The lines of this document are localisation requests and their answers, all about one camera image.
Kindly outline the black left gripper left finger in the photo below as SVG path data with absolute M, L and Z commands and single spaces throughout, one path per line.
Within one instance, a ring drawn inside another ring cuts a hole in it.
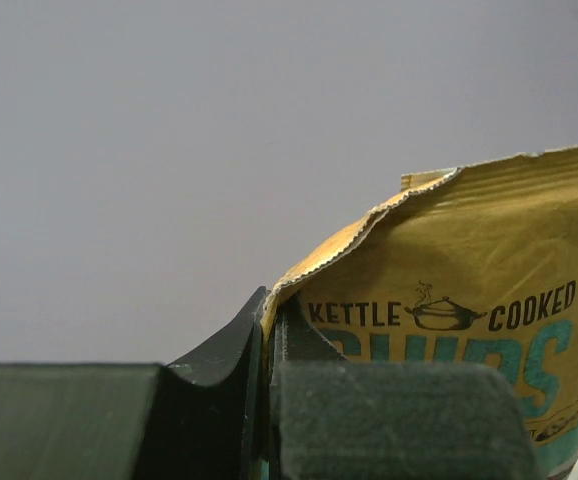
M 0 479 L 257 479 L 257 289 L 175 361 L 0 363 Z

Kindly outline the gold teal kettle chips bag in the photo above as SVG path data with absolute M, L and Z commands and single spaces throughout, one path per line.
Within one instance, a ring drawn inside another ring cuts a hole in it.
M 520 398 L 540 466 L 578 460 L 578 146 L 409 174 L 273 287 L 353 361 L 466 361 Z

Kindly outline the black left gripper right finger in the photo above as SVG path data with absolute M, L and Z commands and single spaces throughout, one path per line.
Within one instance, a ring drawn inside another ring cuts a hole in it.
M 538 479 L 515 393 L 471 363 L 354 363 L 296 300 L 269 341 L 271 479 Z

